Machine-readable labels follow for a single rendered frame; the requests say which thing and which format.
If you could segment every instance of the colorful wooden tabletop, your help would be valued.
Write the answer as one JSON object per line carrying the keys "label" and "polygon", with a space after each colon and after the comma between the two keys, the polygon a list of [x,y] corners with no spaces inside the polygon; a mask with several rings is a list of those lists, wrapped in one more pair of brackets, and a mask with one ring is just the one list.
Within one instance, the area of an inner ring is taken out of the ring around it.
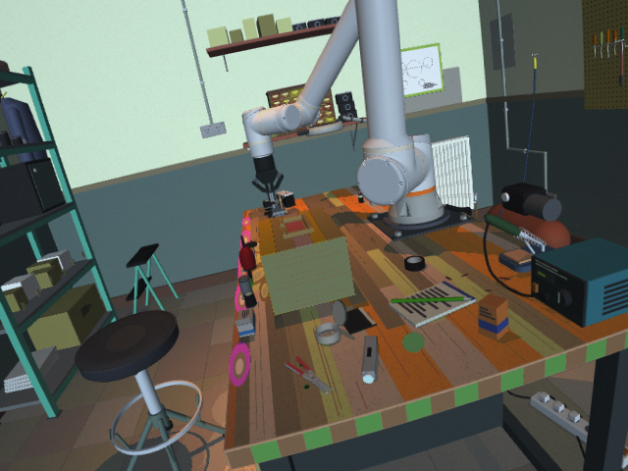
{"label": "colorful wooden tabletop", "polygon": [[[482,223],[466,223],[392,242],[366,218],[388,208],[359,203],[357,187],[296,200],[288,213],[322,208],[346,236],[355,295],[342,302],[362,308],[376,326],[343,337],[332,346],[316,342],[316,327],[333,322],[331,304],[275,316],[255,248],[253,271],[257,332],[244,338],[250,349],[248,379],[230,385],[225,455],[231,467],[261,463],[418,420],[532,383],[626,348],[628,314],[581,328],[533,298],[502,288],[491,277],[483,252]],[[263,209],[246,211],[242,234],[260,240]],[[505,283],[530,291],[530,274],[499,264],[500,253],[522,245],[490,228],[491,267]],[[422,255],[426,270],[408,272],[403,261]],[[448,281],[481,300],[489,293],[508,300],[510,332],[492,340],[479,332],[478,303],[415,329],[390,307],[390,299]],[[236,306],[243,305],[241,298]],[[402,339],[418,332],[425,339],[410,353]],[[378,380],[361,378],[364,337],[377,336]],[[234,329],[234,345],[240,342]],[[306,389],[285,363],[300,356],[332,392]]]}

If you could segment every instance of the framed picture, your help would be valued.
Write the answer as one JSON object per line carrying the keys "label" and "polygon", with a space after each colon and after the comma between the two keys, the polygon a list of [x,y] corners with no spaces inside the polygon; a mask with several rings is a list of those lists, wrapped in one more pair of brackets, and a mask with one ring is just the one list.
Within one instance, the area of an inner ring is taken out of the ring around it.
{"label": "framed picture", "polygon": [[439,43],[401,49],[401,67],[405,98],[445,90]]}

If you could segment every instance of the pen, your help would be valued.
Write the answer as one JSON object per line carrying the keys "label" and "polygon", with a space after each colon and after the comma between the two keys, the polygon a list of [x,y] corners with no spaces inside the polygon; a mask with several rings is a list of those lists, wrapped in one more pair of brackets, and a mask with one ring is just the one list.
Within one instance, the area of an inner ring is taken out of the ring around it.
{"label": "pen", "polygon": [[400,302],[448,302],[448,301],[470,301],[472,297],[459,296],[459,297],[417,297],[409,299],[391,299],[393,303]]}

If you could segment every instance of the shelf upright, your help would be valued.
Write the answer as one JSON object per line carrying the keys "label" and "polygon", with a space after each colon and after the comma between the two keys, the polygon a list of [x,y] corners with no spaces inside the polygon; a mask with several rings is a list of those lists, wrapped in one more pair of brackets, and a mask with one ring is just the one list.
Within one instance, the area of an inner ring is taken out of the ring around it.
{"label": "shelf upright", "polygon": [[80,218],[72,189],[68,184],[68,176],[66,175],[66,171],[64,170],[61,159],[59,158],[59,150],[57,149],[57,144],[55,143],[52,131],[50,130],[50,124],[48,123],[48,118],[41,101],[41,96],[39,94],[39,89],[37,87],[37,82],[35,81],[32,68],[24,67],[23,71],[23,75],[0,71],[0,88],[16,83],[24,83],[28,86],[28,91],[30,92],[30,97],[32,98],[35,112],[43,132],[44,142],[11,146],[9,149],[0,148],[0,168],[6,166],[4,156],[28,151],[32,152],[35,150],[48,150],[50,152],[53,167],[57,173],[59,184],[63,190],[66,204],[61,208],[56,208],[49,213],[44,213],[41,216],[0,226],[0,246],[5,245],[21,236],[27,236],[35,257],[39,259],[44,254],[41,251],[41,245],[37,239],[35,229],[70,213],[77,229],[78,237],[83,248],[82,255],[85,257],[85,260],[79,261],[76,267],[69,270],[64,277],[65,280],[62,280],[62,282],[60,282],[57,286],[44,290],[40,298],[34,299],[24,312],[21,311],[13,313],[5,296],[0,296],[0,322],[2,322],[4,329],[4,331],[0,334],[6,334],[9,337],[9,340],[11,341],[19,360],[22,362],[26,374],[33,386],[33,390],[25,390],[21,392],[5,393],[4,391],[1,391],[0,411],[41,403],[48,417],[54,418],[60,413],[60,410],[57,407],[57,400],[77,371],[77,367],[74,364],[74,355],[76,350],[78,350],[78,347],[60,350],[59,359],[47,375],[48,382],[46,382],[32,358],[30,349],[26,345],[24,333],[28,327],[41,317],[46,310],[54,304],[54,302],[60,299],[61,296],[63,296],[63,294],[66,293],[88,271],[91,271],[91,274],[94,277],[96,287],[98,288],[100,297],[104,302],[106,311],[94,330],[92,330],[91,335],[103,326],[111,322],[115,322],[117,316],[113,308],[109,292],[103,283],[100,269],[98,268],[98,264],[94,258],[93,250],[85,232],[82,219]]}

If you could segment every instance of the teal power supply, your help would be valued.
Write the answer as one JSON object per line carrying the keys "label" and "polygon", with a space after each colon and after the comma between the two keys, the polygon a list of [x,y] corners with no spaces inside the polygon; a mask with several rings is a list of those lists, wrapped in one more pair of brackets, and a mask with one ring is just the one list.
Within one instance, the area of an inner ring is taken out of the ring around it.
{"label": "teal power supply", "polygon": [[602,238],[532,257],[532,293],[581,327],[628,312],[628,248]]}

